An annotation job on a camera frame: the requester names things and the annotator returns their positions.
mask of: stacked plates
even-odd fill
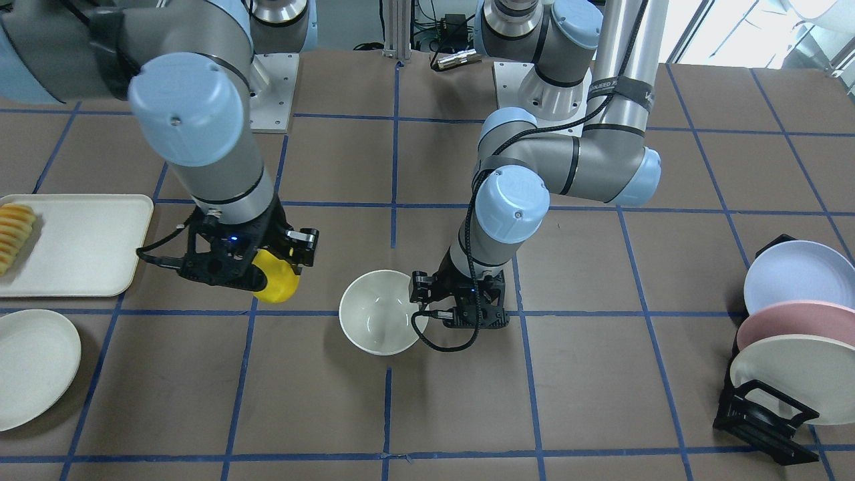
[[[745,283],[748,319],[730,366],[735,387],[757,379],[820,413],[814,425],[855,423],[855,268],[808,240],[771,247]],[[798,412],[755,389],[748,399],[782,418]]]

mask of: yellow ball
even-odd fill
[[[261,269],[268,281],[264,289],[254,293],[261,302],[271,304],[285,302],[297,292],[300,276],[294,274],[291,265],[286,261],[262,249],[252,259],[252,265]]]

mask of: yellow object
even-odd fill
[[[15,261],[20,249],[32,233],[36,215],[26,205],[0,205],[0,276]]]
[[[253,293],[261,302],[276,304],[289,300],[297,292],[300,284],[300,276],[294,274],[291,265],[284,260],[279,260],[268,251],[260,250],[256,258],[252,259],[252,265],[261,269],[267,277],[267,286]]]

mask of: white plate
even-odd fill
[[[80,366],[80,335],[62,314],[41,309],[0,318],[0,431],[44,413]]]
[[[752,379],[817,410],[819,418],[808,424],[855,423],[855,347],[820,336],[767,337],[737,354],[730,366],[735,387]],[[758,389],[747,398],[786,419],[798,413]]]

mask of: pink plate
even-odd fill
[[[827,337],[855,346],[855,311],[821,300],[788,300],[754,312],[736,333],[740,350],[772,336]]]

